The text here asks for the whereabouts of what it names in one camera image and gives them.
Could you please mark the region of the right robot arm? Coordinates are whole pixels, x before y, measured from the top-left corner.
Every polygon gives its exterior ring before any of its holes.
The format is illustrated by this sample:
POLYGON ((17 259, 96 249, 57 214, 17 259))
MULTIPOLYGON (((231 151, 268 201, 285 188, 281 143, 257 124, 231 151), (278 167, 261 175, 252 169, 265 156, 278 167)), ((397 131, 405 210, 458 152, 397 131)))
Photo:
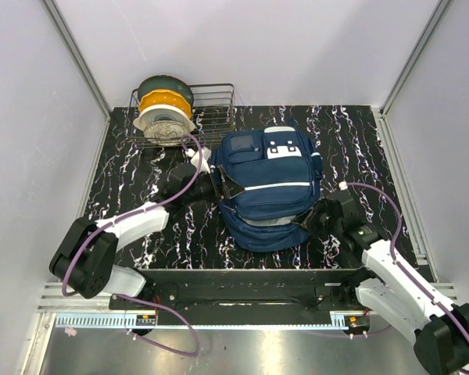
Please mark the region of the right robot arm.
POLYGON ((427 373, 469 373, 469 304, 425 280, 394 239, 363 219, 349 192, 336 191, 293 221, 310 234, 333 235, 341 254, 360 262, 331 293, 344 307, 377 313, 412 344, 427 373))

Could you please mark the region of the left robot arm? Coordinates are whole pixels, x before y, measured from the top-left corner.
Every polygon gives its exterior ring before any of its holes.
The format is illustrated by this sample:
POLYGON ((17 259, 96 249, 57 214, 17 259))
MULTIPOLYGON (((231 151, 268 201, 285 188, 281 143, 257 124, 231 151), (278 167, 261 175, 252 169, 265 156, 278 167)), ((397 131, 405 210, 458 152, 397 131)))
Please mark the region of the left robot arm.
POLYGON ((153 290, 146 285, 149 279, 137 270, 117 266, 118 251, 163 231, 169 220, 187 205, 219 202, 244 191, 221 166, 200 172, 194 166, 181 164, 168 177, 161 177, 159 191, 136 209, 103 220, 76 219, 52 257, 49 271, 62 281, 65 297, 126 295, 133 307, 145 309, 153 299, 153 290))

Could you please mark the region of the navy blue student backpack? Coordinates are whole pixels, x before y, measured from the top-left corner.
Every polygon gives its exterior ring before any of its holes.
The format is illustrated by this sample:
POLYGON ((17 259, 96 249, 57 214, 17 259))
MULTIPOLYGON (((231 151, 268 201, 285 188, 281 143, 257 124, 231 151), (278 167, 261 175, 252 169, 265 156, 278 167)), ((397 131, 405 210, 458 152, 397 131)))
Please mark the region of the navy blue student backpack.
POLYGON ((305 133, 292 126, 232 132, 214 151, 212 166, 245 188, 219 202, 230 235, 251 252, 299 246, 309 233, 291 220, 320 198, 321 154, 305 133))

